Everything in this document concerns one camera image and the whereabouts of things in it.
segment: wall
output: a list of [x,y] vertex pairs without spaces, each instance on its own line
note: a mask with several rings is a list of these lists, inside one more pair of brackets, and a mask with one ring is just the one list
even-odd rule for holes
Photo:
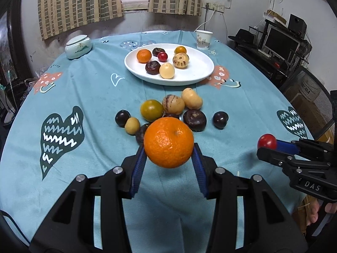
[[[205,0],[218,2],[229,7],[228,0]],[[232,0],[231,8],[225,9],[225,19],[228,35],[235,35],[240,28],[248,29],[262,20],[270,0]],[[22,0],[21,22],[23,40],[29,66],[35,72],[47,69],[64,51],[65,43],[79,34],[87,34],[90,38],[100,38],[108,35],[125,34],[149,30],[187,30],[194,31],[198,24],[204,22],[205,10],[201,17],[178,16],[170,14],[154,14],[146,11],[125,13],[125,17],[105,22],[89,24],[71,31],[61,33],[42,41],[37,13],[37,0]],[[221,13],[216,12],[206,25],[207,30],[223,43],[227,42],[225,23]]]
[[305,20],[313,47],[308,69],[324,81],[329,92],[337,89],[337,18],[326,0],[275,0],[274,10],[287,21],[290,14]]

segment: oval white plate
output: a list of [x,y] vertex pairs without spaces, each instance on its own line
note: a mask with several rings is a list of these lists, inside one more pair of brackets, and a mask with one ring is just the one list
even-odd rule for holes
[[[173,64],[174,50],[179,45],[176,44],[151,44],[139,47],[131,51],[126,55],[124,59],[124,64],[127,69],[139,79],[146,82],[155,83],[157,85],[163,86],[186,86],[191,85],[196,82],[200,82],[209,75],[212,74],[214,70],[213,61],[204,53],[189,46],[184,46],[187,50],[189,56],[188,66],[184,69],[175,68],[175,75],[172,79],[164,79],[159,74],[150,75],[145,70],[145,64],[138,62],[137,52],[142,49],[147,49],[152,53],[155,47],[160,47],[165,50],[169,58],[167,62]],[[159,62],[158,58],[152,56],[152,61]]]

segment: blue tablecloth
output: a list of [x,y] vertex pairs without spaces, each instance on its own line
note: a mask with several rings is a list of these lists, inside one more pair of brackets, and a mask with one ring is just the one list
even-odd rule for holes
[[[161,102],[165,95],[180,95],[186,88],[136,78],[124,66],[127,53],[150,43],[196,47],[196,35],[135,33],[92,42],[88,54],[69,60],[63,53],[50,66],[23,103],[3,151],[0,208],[28,239],[76,175],[103,175],[136,153],[135,138],[114,121],[119,110],[128,110],[144,124],[139,108],[145,100]],[[208,79],[190,86],[203,98],[202,111],[208,119],[205,131],[194,133],[195,142],[204,155],[234,175],[262,175],[292,211],[303,195],[289,187],[280,168],[257,159],[257,140],[265,133],[297,140],[311,137],[309,131],[277,88],[240,55],[215,39],[204,52],[215,69]],[[229,115],[224,130],[212,125],[212,116],[219,110]],[[200,193],[191,161],[176,169],[148,161],[138,194],[123,204],[133,252],[205,251],[215,202]],[[242,202],[239,209],[237,246],[243,240]],[[102,246],[99,198],[95,245]]]

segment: paper cup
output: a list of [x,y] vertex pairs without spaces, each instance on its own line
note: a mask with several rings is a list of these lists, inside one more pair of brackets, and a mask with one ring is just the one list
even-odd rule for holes
[[197,49],[208,50],[211,43],[213,32],[206,30],[196,30],[197,33]]

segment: metal screw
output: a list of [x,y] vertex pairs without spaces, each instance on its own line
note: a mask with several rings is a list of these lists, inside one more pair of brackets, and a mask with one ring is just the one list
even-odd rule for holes
[[83,182],[85,180],[85,175],[83,175],[83,174],[77,175],[76,180],[78,182]]
[[262,179],[262,177],[260,175],[256,174],[256,175],[253,176],[253,180],[255,182],[261,182],[263,179]]
[[112,171],[113,171],[115,174],[120,174],[120,173],[123,172],[123,168],[120,167],[120,166],[116,166],[116,167],[113,168]]
[[217,167],[215,169],[215,173],[218,173],[218,174],[223,174],[225,172],[226,172],[226,170],[223,167]]

